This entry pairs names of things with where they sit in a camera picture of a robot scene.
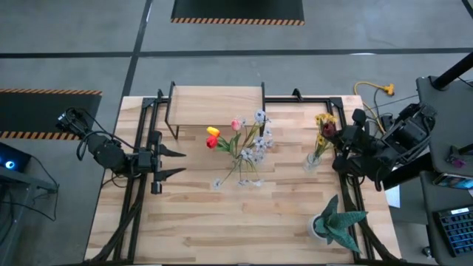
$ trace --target pink tulip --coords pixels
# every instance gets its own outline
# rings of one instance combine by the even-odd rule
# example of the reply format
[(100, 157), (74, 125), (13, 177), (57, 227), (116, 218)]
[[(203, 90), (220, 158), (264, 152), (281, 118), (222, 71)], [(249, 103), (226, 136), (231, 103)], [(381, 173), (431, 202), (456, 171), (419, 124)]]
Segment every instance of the pink tulip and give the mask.
[(231, 121), (231, 129), (234, 131), (239, 131), (242, 128), (242, 123), (238, 119), (233, 119)]

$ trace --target keyboard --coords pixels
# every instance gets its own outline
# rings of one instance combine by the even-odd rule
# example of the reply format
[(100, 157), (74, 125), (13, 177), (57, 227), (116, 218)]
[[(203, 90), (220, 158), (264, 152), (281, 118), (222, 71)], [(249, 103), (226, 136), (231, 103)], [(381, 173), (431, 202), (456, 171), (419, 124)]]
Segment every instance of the keyboard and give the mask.
[(473, 206), (434, 212), (434, 218), (453, 257), (473, 254)]

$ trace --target black and yellow striped mat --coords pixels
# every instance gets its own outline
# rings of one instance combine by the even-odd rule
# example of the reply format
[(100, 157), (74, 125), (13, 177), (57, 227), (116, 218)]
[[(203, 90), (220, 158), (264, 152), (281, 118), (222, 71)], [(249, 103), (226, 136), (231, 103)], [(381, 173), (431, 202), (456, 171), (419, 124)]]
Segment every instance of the black and yellow striped mat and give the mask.
[(55, 127), (59, 116), (78, 107), (95, 117), (101, 95), (97, 90), (0, 89), (0, 138), (77, 140)]
[(302, 26), (302, 0), (175, 0), (172, 23)]

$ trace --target concrete floor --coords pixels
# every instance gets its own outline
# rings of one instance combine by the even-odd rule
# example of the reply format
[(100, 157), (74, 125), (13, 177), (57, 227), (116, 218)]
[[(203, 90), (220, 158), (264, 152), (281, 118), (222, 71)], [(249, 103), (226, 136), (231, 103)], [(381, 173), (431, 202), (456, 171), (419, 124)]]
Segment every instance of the concrete floor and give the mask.
[[(0, 53), (132, 52), (145, 0), (4, 0), (0, 2)], [(473, 21), (461, 0), (307, 0), (303, 27), (171, 24), (171, 0), (154, 0), (142, 51), (404, 49), (473, 47)], [(453, 14), (448, 19), (445, 14)], [(239, 56), (140, 58), (130, 95), (165, 94), (169, 84), (254, 85), (268, 95), (350, 95), (357, 81), (395, 84), (383, 105), (416, 95), (415, 79), (439, 75), (466, 54)], [(98, 89), (97, 119), (113, 130), (130, 58), (1, 59), (1, 88)], [(465, 79), (473, 78), (466, 73)], [(372, 105), (371, 88), (360, 89)], [(417, 98), (387, 104), (397, 114)], [(97, 203), (103, 169), (90, 157), (75, 158), (77, 143), (2, 140), (37, 156), (61, 184), (58, 220), (37, 214), (15, 255), (15, 265), (80, 262)], [(40, 171), (33, 173), (43, 176)], [(53, 201), (39, 205), (51, 211)], [(424, 227), (395, 225), (403, 257), (428, 262)], [(412, 235), (419, 241), (412, 243)]]

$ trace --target white pot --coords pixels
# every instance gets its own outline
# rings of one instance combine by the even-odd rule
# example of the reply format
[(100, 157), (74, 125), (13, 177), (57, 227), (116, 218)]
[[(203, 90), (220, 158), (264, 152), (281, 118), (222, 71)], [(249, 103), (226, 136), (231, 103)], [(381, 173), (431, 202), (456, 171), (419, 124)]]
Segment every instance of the white pot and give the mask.
[(307, 223), (307, 232), (309, 233), (309, 236), (314, 238), (314, 239), (321, 239), (324, 240), (324, 237), (319, 236), (316, 233), (316, 229), (313, 227), (313, 222), (320, 217), (320, 214), (315, 215), (314, 217), (310, 218), (309, 222)]

